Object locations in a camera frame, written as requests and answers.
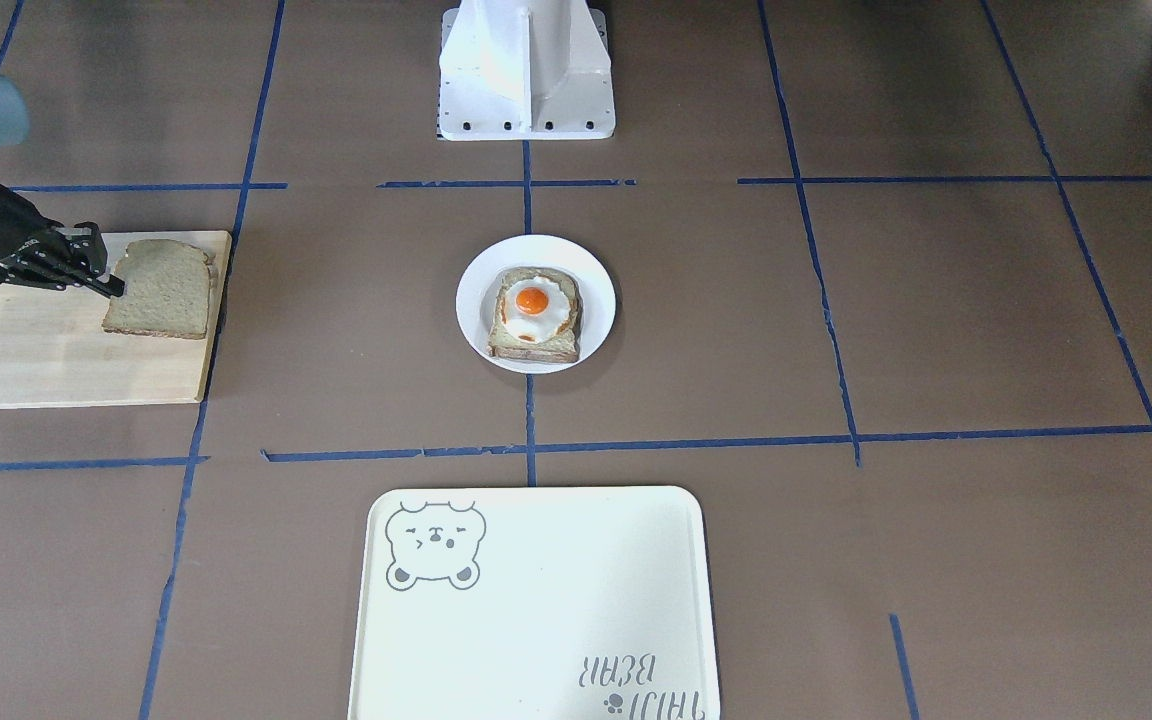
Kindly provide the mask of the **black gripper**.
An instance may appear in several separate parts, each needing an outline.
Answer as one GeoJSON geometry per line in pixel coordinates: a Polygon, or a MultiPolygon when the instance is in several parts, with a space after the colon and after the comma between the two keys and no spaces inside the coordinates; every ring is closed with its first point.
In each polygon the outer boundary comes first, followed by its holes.
{"type": "Polygon", "coordinates": [[[32,202],[0,184],[0,286],[41,290],[86,287],[105,300],[122,297],[126,282],[108,273],[108,249],[99,225],[65,227],[41,215],[32,202]],[[65,263],[70,260],[77,265],[65,263]]]}

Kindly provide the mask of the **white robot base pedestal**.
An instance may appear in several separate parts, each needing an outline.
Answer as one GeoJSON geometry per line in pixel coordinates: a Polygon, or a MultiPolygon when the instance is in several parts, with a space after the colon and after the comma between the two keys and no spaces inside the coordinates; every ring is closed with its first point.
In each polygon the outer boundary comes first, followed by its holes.
{"type": "Polygon", "coordinates": [[[444,141],[602,141],[617,124],[607,18],[585,1],[462,1],[444,12],[444,141]]]}

